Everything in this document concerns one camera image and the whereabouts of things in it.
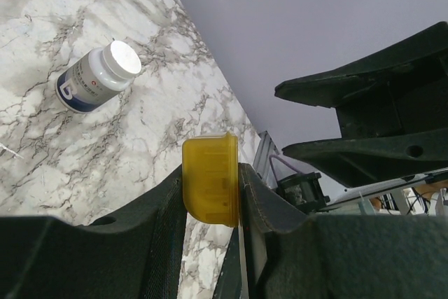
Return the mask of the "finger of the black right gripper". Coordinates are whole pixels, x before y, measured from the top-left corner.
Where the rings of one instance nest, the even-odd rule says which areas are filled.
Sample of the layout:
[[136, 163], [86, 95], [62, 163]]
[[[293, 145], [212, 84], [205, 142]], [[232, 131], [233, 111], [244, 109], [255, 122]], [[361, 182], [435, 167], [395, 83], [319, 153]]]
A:
[[375, 138], [447, 126], [447, 23], [345, 66], [284, 81], [280, 99], [336, 110], [344, 138]]
[[447, 167], [447, 129], [369, 139], [328, 139], [282, 149], [348, 188]]

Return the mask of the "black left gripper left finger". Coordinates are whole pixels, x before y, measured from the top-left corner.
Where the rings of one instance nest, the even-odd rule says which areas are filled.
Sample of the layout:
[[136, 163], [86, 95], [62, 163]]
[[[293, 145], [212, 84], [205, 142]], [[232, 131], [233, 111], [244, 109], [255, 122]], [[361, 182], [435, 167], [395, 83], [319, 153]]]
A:
[[182, 172], [89, 225], [1, 219], [2, 298], [175, 298], [186, 228]]

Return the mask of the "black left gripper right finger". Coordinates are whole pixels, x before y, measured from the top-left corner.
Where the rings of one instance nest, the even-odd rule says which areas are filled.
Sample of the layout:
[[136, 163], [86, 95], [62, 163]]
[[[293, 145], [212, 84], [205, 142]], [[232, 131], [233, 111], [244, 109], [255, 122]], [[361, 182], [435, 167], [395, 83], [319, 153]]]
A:
[[239, 166], [241, 223], [215, 298], [446, 298], [447, 220], [308, 216]]

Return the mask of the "yellow clear pill organizer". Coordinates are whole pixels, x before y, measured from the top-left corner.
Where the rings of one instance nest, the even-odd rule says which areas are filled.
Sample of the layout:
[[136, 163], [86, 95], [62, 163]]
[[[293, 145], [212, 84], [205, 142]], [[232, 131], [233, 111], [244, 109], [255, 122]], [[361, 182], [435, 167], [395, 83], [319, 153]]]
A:
[[182, 146], [183, 203], [206, 224], [239, 224], [238, 138], [230, 132], [188, 139]]

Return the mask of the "white pill bottle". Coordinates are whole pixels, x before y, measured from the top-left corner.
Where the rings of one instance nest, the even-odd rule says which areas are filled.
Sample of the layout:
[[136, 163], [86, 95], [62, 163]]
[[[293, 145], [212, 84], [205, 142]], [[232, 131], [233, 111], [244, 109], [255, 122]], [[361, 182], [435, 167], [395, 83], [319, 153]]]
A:
[[89, 113], [124, 90], [142, 70], [135, 50], [123, 41], [95, 48], [61, 74], [57, 97], [68, 109]]

